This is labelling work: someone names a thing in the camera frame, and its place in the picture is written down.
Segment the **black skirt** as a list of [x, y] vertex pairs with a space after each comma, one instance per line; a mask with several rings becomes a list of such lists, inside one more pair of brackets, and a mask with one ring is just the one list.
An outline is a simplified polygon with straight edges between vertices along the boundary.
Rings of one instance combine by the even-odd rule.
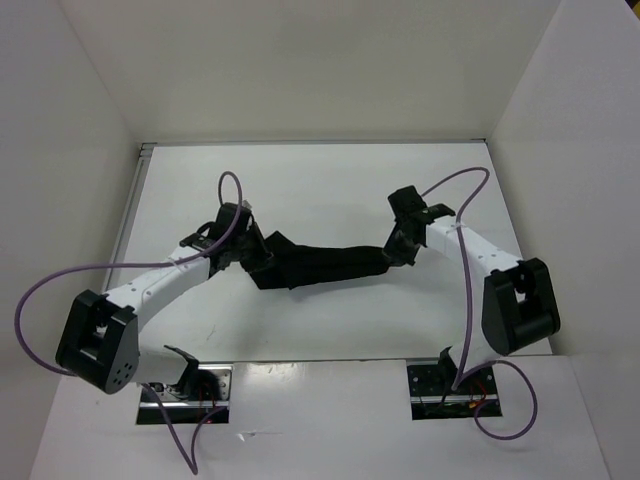
[[279, 231], [241, 262], [260, 290], [295, 289], [386, 273], [390, 263], [380, 247], [326, 248], [298, 245]]

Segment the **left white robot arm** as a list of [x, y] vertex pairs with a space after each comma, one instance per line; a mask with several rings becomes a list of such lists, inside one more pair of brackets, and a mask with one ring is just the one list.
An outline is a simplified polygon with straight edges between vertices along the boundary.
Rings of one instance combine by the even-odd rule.
[[176, 399], [188, 399], [199, 387], [198, 360], [172, 347], [176, 359], [151, 365], [142, 358], [140, 333], [171, 303], [231, 264], [267, 257], [249, 204], [225, 203], [215, 220], [184, 238], [158, 267], [104, 293], [80, 293], [55, 360], [109, 395], [130, 383], [162, 382]]

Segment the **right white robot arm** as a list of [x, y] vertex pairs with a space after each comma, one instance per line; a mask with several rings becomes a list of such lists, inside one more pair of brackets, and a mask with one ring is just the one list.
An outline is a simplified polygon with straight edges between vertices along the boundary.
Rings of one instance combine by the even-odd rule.
[[556, 334], [561, 326], [547, 265], [524, 260], [492, 244], [444, 204], [429, 206], [413, 186], [388, 197], [394, 228], [384, 246], [391, 265], [415, 263], [429, 248], [463, 270], [465, 334], [439, 358], [438, 380], [462, 392], [480, 367]]

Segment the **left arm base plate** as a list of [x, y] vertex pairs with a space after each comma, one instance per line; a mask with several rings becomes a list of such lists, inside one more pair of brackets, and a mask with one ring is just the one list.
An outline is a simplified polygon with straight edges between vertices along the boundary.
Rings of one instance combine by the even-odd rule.
[[228, 424], [233, 370], [232, 364], [201, 364], [197, 383], [188, 394], [159, 382], [151, 382], [150, 388], [173, 424]]

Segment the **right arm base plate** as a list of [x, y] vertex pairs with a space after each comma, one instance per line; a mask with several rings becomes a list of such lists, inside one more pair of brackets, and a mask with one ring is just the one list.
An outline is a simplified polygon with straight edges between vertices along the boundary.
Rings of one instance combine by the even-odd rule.
[[493, 369], [487, 367], [452, 389], [435, 359], [406, 364], [413, 421], [501, 417], [502, 410]]

